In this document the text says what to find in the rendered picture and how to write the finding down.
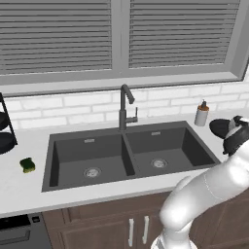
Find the green and yellow sponge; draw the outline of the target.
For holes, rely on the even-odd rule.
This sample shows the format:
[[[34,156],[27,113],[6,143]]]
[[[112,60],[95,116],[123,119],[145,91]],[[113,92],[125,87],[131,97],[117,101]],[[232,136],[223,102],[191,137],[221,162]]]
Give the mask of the green and yellow sponge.
[[[19,162],[24,173],[28,173],[35,170],[35,163],[32,161],[32,158],[25,158]]]

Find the dark grey tap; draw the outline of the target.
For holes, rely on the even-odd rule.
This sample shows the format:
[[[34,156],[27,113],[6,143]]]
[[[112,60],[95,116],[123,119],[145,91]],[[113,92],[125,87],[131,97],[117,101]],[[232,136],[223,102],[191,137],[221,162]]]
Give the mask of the dark grey tap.
[[[121,86],[121,108],[119,111],[119,129],[126,130],[126,125],[130,123],[136,123],[137,117],[127,117],[126,116],[126,108],[125,108],[125,100],[128,99],[128,102],[132,104],[135,101],[134,96],[132,95],[128,85],[123,84]]]

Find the brown cupboard front panel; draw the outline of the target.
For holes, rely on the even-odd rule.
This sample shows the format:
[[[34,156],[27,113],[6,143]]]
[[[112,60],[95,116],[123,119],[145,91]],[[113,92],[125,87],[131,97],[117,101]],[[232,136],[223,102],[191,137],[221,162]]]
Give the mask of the brown cupboard front panel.
[[[61,210],[66,224],[86,219],[126,214],[154,207],[161,207],[169,192],[136,196],[111,201],[63,208]]]

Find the dark grey double sink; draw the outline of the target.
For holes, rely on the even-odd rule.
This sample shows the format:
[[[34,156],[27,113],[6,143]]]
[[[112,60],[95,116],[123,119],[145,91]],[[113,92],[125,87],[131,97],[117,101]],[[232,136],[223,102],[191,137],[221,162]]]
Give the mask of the dark grey double sink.
[[[185,122],[52,134],[42,190],[207,169],[220,161]]]

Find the brown cupboard door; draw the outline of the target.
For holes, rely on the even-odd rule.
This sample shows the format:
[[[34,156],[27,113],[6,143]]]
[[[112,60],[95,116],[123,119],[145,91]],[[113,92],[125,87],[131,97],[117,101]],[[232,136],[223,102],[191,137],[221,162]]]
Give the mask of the brown cupboard door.
[[[145,230],[145,217],[149,217],[147,242],[143,243],[142,237]],[[138,217],[137,223],[137,249],[151,249],[154,240],[160,235],[162,231],[162,224],[160,222],[159,212],[143,212]]]
[[[196,218],[190,239],[198,249],[249,249],[249,190]]]
[[[128,245],[129,216],[67,226],[59,232],[63,249],[134,249]]]

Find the grey window blind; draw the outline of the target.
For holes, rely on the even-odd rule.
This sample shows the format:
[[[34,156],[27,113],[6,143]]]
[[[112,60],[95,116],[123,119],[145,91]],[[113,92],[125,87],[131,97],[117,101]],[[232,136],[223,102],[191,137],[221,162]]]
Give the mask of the grey window blind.
[[[240,0],[130,0],[131,68],[225,62]]]
[[[111,0],[0,0],[1,75],[111,67]]]

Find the dark grey dishwasher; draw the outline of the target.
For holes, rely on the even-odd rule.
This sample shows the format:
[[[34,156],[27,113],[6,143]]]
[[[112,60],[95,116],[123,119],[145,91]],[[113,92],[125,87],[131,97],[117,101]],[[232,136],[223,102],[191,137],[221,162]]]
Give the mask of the dark grey dishwasher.
[[[41,213],[0,218],[0,239],[24,236],[30,230],[29,240],[0,245],[0,249],[53,249]]]

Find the white soap dispenser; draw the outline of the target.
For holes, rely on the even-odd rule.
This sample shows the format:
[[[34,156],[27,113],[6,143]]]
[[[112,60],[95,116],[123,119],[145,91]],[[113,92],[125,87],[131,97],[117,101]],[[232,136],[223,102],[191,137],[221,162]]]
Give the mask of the white soap dispenser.
[[[208,112],[209,107],[207,106],[206,101],[202,100],[202,103],[198,105],[196,109],[195,125],[205,126]]]

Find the dark grey tap lever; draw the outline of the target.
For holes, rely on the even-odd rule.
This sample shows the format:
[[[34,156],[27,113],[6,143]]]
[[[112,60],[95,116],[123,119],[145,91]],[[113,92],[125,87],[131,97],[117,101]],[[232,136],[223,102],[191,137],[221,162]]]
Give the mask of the dark grey tap lever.
[[[135,116],[134,117],[126,117],[125,122],[127,124],[138,122],[138,107],[135,108]]]

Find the grey window frame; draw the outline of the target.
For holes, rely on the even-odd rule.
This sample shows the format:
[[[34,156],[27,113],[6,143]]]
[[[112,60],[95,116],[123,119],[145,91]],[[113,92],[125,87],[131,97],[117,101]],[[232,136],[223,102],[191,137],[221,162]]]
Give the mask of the grey window frame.
[[[225,62],[131,68],[129,56],[130,0],[111,0],[112,67],[105,70],[0,74],[0,92],[28,96],[91,90],[175,87],[240,81],[249,64],[249,0],[240,0]]]

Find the black plate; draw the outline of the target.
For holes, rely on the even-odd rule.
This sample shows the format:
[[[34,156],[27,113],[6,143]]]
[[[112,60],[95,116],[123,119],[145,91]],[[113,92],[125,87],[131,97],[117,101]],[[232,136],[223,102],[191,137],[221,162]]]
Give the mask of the black plate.
[[[14,137],[9,132],[0,132],[0,155],[5,154],[15,147]]]
[[[8,116],[4,112],[0,112],[0,131],[9,126]]]

